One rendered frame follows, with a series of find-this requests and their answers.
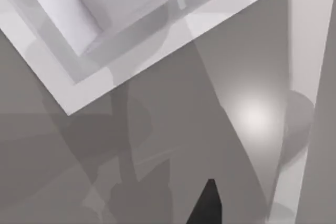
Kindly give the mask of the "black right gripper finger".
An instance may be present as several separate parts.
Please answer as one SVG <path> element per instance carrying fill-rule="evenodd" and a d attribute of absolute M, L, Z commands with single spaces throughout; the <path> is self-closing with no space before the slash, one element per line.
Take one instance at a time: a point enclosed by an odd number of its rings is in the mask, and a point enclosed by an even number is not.
<path fill-rule="evenodd" d="M 209 179 L 186 224 L 222 224 L 222 202 L 215 179 Z"/>

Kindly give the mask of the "white sink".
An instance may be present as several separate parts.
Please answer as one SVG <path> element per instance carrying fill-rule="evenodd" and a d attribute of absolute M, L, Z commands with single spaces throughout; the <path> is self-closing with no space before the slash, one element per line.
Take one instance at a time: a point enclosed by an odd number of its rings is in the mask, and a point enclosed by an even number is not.
<path fill-rule="evenodd" d="M 73 114 L 258 0 L 0 0 L 0 115 Z"/>

